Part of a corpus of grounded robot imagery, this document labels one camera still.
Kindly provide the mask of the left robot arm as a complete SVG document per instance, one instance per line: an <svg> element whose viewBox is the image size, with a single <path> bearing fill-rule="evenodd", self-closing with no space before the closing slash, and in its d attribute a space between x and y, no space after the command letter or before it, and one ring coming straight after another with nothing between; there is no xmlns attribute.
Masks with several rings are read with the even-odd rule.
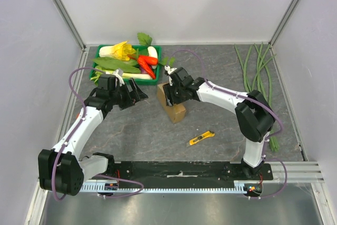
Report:
<svg viewBox="0 0 337 225"><path fill-rule="evenodd" d="M68 132L53 148L39 153L40 187L61 201L66 195L77 195L83 183L97 175L103 179L116 175L112 155L96 152L84 161L79 157L94 130L114 106L124 110L147 98L133 78L124 82L116 73L101 75L97 87L83 100L83 107Z"/></svg>

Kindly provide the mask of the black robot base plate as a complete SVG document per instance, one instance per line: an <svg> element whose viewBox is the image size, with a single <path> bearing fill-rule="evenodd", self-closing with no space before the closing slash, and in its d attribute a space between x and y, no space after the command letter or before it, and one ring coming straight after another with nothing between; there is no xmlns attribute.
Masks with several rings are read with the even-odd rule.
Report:
<svg viewBox="0 0 337 225"><path fill-rule="evenodd" d="M104 175L140 182L144 187L232 187L234 181L273 180L269 164L249 169L227 161L122 161Z"/></svg>

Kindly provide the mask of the yellow utility knife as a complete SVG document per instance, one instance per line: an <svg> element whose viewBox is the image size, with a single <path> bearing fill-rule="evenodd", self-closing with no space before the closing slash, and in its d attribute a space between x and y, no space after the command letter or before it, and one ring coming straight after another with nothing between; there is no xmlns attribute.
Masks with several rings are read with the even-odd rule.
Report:
<svg viewBox="0 0 337 225"><path fill-rule="evenodd" d="M195 144L198 144L199 142L207 139L207 138L212 138L215 136L215 133L213 131L206 131L204 132L203 134L201 135L198 135L197 137L189 140L187 143L186 143L186 147L190 147L190 146L193 146Z"/></svg>

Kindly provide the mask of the brown cardboard express box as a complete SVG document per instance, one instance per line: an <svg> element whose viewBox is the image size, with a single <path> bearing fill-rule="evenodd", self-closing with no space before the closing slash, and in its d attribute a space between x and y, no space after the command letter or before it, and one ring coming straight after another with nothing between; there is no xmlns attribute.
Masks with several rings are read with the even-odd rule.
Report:
<svg viewBox="0 0 337 225"><path fill-rule="evenodd" d="M163 85L164 83L157 85L157 99L170 118L171 122L173 124L179 123L185 118L186 108L183 104L173 106L166 105L166 97L164 94Z"/></svg>

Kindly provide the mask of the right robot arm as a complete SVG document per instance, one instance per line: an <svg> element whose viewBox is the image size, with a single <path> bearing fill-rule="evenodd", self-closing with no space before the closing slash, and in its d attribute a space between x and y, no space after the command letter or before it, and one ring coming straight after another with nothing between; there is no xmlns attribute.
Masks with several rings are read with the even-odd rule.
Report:
<svg viewBox="0 0 337 225"><path fill-rule="evenodd" d="M239 128L245 137L245 152L241 161L241 173L246 179L260 174L264 163L264 146L269 140L275 117L262 93L237 92L215 85L205 78L192 78L183 67L165 67L168 83L163 85L167 106L188 100L210 103L235 114Z"/></svg>

